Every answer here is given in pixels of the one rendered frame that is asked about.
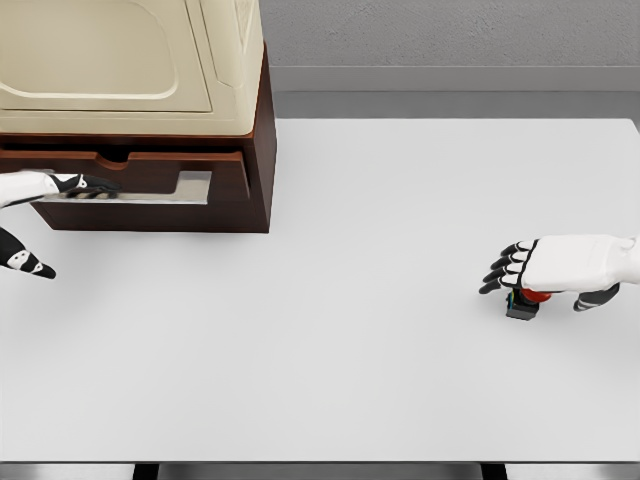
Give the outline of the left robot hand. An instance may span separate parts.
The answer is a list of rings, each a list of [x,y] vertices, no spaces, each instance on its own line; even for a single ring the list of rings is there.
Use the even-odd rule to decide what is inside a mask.
[[[0,174],[0,209],[75,190],[115,194],[121,190],[121,186],[110,180],[81,173],[60,174],[38,171],[2,173]],[[0,266],[46,279],[56,277],[52,267],[41,262],[18,238],[2,227],[0,227]]]

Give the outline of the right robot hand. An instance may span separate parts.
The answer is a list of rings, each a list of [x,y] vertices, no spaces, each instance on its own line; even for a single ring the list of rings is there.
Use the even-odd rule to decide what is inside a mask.
[[[625,254],[632,238],[571,234],[518,241],[500,252],[479,292],[502,287],[576,292],[576,312],[602,306],[618,294],[622,284],[632,284],[624,282]]]

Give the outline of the red button switch black base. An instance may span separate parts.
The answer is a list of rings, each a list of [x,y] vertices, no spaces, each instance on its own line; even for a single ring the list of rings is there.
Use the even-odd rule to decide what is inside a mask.
[[[551,297],[551,293],[514,288],[506,297],[506,316],[529,321],[536,317],[540,304],[548,301]]]

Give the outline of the brown drawer with metal handle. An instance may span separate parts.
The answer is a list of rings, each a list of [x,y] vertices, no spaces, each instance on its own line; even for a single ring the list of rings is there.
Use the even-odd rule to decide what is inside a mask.
[[[63,193],[43,199],[45,203],[204,206],[250,198],[239,151],[132,152],[124,162],[110,162],[93,151],[0,149],[0,173],[21,170],[83,173],[121,186],[115,194]]]

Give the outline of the brown cabinet with cream top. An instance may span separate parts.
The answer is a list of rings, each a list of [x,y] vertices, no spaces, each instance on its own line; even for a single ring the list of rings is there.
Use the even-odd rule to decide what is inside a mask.
[[[0,0],[0,149],[239,151],[245,201],[34,208],[55,230],[267,232],[277,137],[259,0]]]

